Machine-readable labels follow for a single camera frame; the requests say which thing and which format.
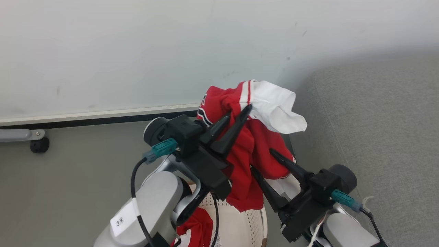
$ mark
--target black baseboard strip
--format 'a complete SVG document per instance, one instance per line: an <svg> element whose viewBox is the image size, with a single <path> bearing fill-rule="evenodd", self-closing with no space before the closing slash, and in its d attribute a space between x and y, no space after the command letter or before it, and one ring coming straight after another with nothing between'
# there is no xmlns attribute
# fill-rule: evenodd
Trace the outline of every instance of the black baseboard strip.
<svg viewBox="0 0 439 247"><path fill-rule="evenodd" d="M46 130L46 129L89 126L89 125L99 125L99 124L118 124L118 123L129 123L129 122L142 122L142 121L150 121L150 120L153 120L157 117L164 117L167 119L171 119L171 118L183 115L183 114L187 115L188 117L194 117L197 115L197 111L186 111L186 112L177 112L177 113L157 113L157 114L138 115L138 116L118 116L118 117L73 120L73 121L52 122L52 123L33 123L33 124L23 124L23 125L11 125L11 126L0 127L0 129L4 129L4 130L16 130L16 129L30 129L30 130L41 130L42 129L42 130Z"/></svg>

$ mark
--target caster wheel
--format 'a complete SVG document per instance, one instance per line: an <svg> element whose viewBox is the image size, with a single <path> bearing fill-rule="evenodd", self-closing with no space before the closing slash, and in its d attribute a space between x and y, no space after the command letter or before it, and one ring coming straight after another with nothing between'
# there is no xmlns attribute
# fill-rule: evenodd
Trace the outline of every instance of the caster wheel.
<svg viewBox="0 0 439 247"><path fill-rule="evenodd" d="M30 142L30 150L34 153L45 153L49 149L49 139L43 137L40 140Z"/></svg>

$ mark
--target robotic arm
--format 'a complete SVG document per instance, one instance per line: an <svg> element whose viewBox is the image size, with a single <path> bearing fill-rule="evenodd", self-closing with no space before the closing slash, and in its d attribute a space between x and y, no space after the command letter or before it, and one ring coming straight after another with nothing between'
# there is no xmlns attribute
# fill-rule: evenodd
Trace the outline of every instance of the robotic arm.
<svg viewBox="0 0 439 247"><path fill-rule="evenodd" d="M151 121L145 128L144 140L153 150L166 140L175 140L177 145L168 150L164 161L144 180L137 192L133 188L135 168L133 198L111 219L94 246L167 247L178 237L176 227L192 215L209 192L224 200L231 192L232 182L228 178L233 170L226 158L251 109L251 105L244 108L221 139L218 137L229 126L230 115L209 127L201 121L191 121L185 115L169 121L165 118ZM356 177L351 170L334 165L313 174L276 150L270 152L298 181L291 183L290 188L299 193L293 193L295 197L288 200L280 196L255 167L251 171L271 207L278 213L282 234L289 242L300 236L310 236L310 228L321 221L325 222L326 238L315 237L317 246L386 246L363 229L332 198L334 191L348 194L356 187ZM150 163L157 158L151 156L151 152L144 156L137 168L144 161ZM196 184L193 193L185 180L173 174L175 171L180 171Z"/></svg>

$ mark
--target baseboard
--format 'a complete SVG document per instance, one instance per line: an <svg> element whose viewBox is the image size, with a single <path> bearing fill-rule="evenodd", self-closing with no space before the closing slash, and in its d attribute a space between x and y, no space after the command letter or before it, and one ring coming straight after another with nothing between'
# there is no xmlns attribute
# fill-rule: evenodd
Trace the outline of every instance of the baseboard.
<svg viewBox="0 0 439 247"><path fill-rule="evenodd" d="M148 121L156 117L174 118L181 114L196 116L199 104L171 105L90 113L72 113L0 120L2 129L52 129L97 124Z"/></svg>

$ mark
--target red and white clothing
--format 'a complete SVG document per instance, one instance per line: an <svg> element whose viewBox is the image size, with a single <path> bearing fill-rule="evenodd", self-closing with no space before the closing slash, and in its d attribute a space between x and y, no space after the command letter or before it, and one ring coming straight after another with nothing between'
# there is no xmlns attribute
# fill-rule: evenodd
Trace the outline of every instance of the red and white clothing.
<svg viewBox="0 0 439 247"><path fill-rule="evenodd" d="M295 93L267 81L241 82L235 89L210 87L198 109L198 119L207 125L231 112L230 125L241 110L252 104L249 120L239 134L227 160L234 165L230 177L233 187L227 201L239 211L261 209L263 194L250 172L255 166L267 179L279 179L289 174L270 154L273 148L285 157L294 157L279 133L289 134L306 129L305 119L293 112Z"/></svg>

